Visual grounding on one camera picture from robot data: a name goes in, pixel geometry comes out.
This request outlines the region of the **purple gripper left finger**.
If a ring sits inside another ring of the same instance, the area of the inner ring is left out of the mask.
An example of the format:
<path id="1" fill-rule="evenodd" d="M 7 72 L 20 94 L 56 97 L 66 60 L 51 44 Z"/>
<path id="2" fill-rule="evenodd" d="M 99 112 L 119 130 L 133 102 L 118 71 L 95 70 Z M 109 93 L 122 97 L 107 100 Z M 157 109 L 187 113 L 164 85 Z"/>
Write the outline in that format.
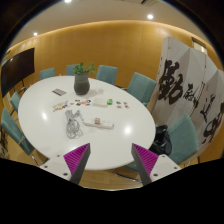
<path id="1" fill-rule="evenodd" d="M 70 181 L 78 184 L 90 156 L 90 144 L 84 144 L 64 155 L 65 162 L 71 172 Z"/>

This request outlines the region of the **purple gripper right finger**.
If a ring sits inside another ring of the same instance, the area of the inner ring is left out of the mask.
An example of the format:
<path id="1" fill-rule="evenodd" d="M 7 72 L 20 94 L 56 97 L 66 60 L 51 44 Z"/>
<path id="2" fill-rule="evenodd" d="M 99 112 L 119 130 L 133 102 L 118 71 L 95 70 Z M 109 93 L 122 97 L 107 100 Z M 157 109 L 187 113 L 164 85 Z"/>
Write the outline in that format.
<path id="1" fill-rule="evenodd" d="M 150 184 L 150 174 L 158 160 L 158 156 L 150 150 L 147 150 L 137 144 L 132 144 L 131 154 L 134 158 L 142 184 Z"/>

